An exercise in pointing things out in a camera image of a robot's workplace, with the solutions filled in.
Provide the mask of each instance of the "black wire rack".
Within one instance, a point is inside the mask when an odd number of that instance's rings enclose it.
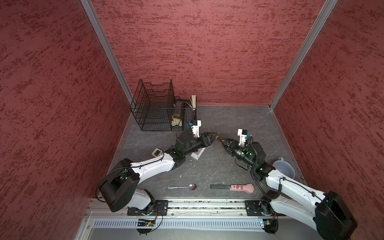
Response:
[[[195,116],[187,103],[175,97],[172,81],[151,84],[140,80],[131,112],[142,131],[192,131],[189,123]]]

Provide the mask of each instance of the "mounting plate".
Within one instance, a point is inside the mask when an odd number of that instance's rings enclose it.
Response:
[[[259,208],[259,200],[246,200],[245,210],[247,211],[247,216],[256,216],[256,217],[265,217],[266,215],[262,214]]]
[[[155,202],[155,207],[157,207],[157,211],[160,212],[163,216],[167,215],[167,210],[168,210],[168,200],[156,200]],[[144,214],[144,210],[137,209],[135,207],[128,207],[128,216],[154,216],[155,212],[151,212],[148,215]]]

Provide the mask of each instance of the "metal frame edge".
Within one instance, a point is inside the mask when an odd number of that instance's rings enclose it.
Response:
[[[273,121],[275,122],[277,131],[279,132],[280,137],[281,137],[281,139],[283,140],[284,147],[285,147],[285,149],[286,149],[286,151],[287,151],[289,157],[291,157],[291,159],[297,163],[296,158],[295,158],[295,156],[293,155],[292,149],[291,149],[291,147],[289,146],[289,143],[288,143],[288,141],[287,141],[287,138],[286,138],[285,135],[284,135],[283,129],[281,128],[280,123],[279,123],[279,121],[277,120],[277,117],[276,117],[275,113],[273,112],[272,109],[270,109],[270,111],[271,111],[271,115],[272,115]],[[297,164],[297,167],[299,168],[299,170],[300,170],[300,174],[301,174],[301,176],[303,177],[303,181],[304,181],[303,184],[306,185],[306,186],[308,186],[308,185],[307,185],[307,182],[305,181],[305,178],[304,178],[304,176],[303,176],[303,173],[301,172],[301,169],[300,169],[299,164]]]
[[[316,39],[317,35],[321,31],[322,27],[324,26],[325,22],[327,21],[329,15],[331,14],[333,8],[335,7],[338,0],[326,0],[323,7],[321,8],[319,15],[317,16],[315,22],[313,23],[307,37],[305,38],[299,52],[296,55],[296,58],[293,60],[293,63],[291,67],[289,68],[287,74],[285,75],[282,83],[280,84],[279,89],[277,90],[275,96],[273,97],[271,103],[270,103],[270,109],[273,110],[283,95],[285,89],[287,88],[288,84],[292,80],[294,74],[296,73],[297,69],[299,68],[301,62],[304,60],[304,57],[308,53],[309,49],[311,48],[314,40]]]
[[[93,29],[96,32],[97,37],[99,38],[99,41],[101,43],[101,46],[103,47],[105,54],[107,55],[109,62],[116,74],[116,77],[118,78],[120,85],[125,93],[125,96],[127,97],[129,103],[132,102],[133,96],[129,89],[129,86],[127,84],[127,81],[125,80],[124,74],[121,71],[121,68],[119,66],[119,63],[113,53],[113,50],[111,48],[111,45],[109,44],[109,41],[107,39],[107,36],[105,35],[105,32],[103,30],[103,27],[101,26],[101,23],[99,21],[99,18],[97,17],[96,11],[92,5],[91,0],[80,0],[81,4],[83,5],[85,12],[88,15],[89,20],[91,21],[91,24],[93,26]]]
[[[111,165],[109,166],[108,173],[110,173],[110,171],[112,171],[112,168],[116,165],[116,163],[120,159],[122,149],[124,147],[125,141],[127,141],[128,133],[129,133],[129,130],[131,129],[131,125],[133,123],[133,119],[134,119],[134,117],[133,117],[133,114],[131,113],[129,115],[127,124],[126,124],[126,126],[124,128],[124,131],[123,131],[123,133],[121,135],[121,138],[120,138],[120,141],[119,141],[119,145],[116,148],[116,152],[115,152],[115,154],[114,154],[114,156],[112,158],[112,162],[111,162]]]

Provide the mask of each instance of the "metal spoon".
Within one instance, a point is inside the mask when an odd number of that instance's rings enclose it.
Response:
[[[197,188],[196,184],[190,184],[188,187],[171,187],[168,186],[168,189],[174,189],[174,188],[188,188],[189,190],[195,190]]]

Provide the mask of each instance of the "white vent grille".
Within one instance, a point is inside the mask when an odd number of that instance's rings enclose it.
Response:
[[[137,228],[138,219],[96,218],[93,228]],[[261,219],[164,218],[162,229],[263,231]]]

